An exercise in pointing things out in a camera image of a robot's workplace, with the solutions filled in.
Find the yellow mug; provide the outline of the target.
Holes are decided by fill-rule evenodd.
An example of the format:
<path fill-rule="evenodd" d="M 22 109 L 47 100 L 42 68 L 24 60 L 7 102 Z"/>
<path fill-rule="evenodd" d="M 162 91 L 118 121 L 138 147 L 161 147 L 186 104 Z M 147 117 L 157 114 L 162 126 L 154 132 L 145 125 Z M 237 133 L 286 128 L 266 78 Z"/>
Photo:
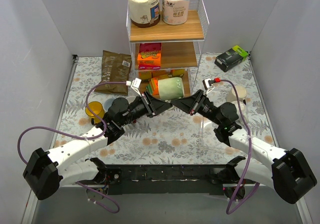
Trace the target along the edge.
<path fill-rule="evenodd" d="M 88 117 L 90 117 L 91 124 L 96 125 L 100 123 L 101 120 L 97 118 L 95 115 L 102 119 L 105 115 L 105 110 L 100 102 L 92 101 L 88 103 L 88 106 L 85 108 L 85 113 Z"/>

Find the grey mug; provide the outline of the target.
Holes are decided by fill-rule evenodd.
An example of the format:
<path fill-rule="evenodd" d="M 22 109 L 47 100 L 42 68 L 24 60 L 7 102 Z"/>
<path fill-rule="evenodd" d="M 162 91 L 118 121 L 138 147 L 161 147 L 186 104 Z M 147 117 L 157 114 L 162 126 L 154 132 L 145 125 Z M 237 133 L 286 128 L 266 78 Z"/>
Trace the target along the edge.
<path fill-rule="evenodd" d="M 103 109 L 105 112 L 109 110 L 114 100 L 115 100 L 114 98 L 109 98 L 103 103 Z"/>

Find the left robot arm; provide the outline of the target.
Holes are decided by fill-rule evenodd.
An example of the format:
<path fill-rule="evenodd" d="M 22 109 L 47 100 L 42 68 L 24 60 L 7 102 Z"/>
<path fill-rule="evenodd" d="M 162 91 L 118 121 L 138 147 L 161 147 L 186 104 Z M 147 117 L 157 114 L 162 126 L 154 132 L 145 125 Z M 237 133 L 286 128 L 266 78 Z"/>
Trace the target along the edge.
<path fill-rule="evenodd" d="M 114 99 L 100 123 L 87 133 L 60 147 L 32 152 L 23 177 L 38 200 L 52 196 L 59 187 L 82 180 L 101 184 L 106 180 L 102 162 L 76 162 L 84 156 L 117 141 L 125 126 L 147 116 L 153 118 L 170 109 L 172 104 L 157 99 L 148 92 L 129 102 L 124 97 Z"/>

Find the pale green mug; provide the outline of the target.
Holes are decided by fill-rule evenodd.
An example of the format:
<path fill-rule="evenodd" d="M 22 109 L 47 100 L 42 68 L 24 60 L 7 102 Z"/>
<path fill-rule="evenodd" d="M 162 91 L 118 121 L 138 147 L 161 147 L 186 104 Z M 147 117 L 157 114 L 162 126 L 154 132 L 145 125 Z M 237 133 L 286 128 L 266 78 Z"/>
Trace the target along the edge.
<path fill-rule="evenodd" d="M 184 84 L 181 77 L 171 77 L 158 81 L 158 92 L 161 100 L 180 99 L 185 96 Z"/>

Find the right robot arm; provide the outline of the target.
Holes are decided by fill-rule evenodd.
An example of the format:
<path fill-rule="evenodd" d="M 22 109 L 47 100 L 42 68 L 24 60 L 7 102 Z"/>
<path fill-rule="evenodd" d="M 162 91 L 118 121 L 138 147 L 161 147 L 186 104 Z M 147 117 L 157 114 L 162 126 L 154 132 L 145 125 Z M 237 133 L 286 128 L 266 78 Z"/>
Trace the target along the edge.
<path fill-rule="evenodd" d="M 218 179 L 237 183 L 245 177 L 274 189 L 289 204 L 295 204 L 317 185 L 317 179 L 300 150 L 285 150 L 248 135 L 236 122 L 239 116 L 233 103 L 225 102 L 217 107 L 202 90 L 171 103 L 189 115 L 200 114 L 217 124 L 214 129 L 217 139 L 248 155 L 229 161 L 225 169 L 215 175 Z"/>

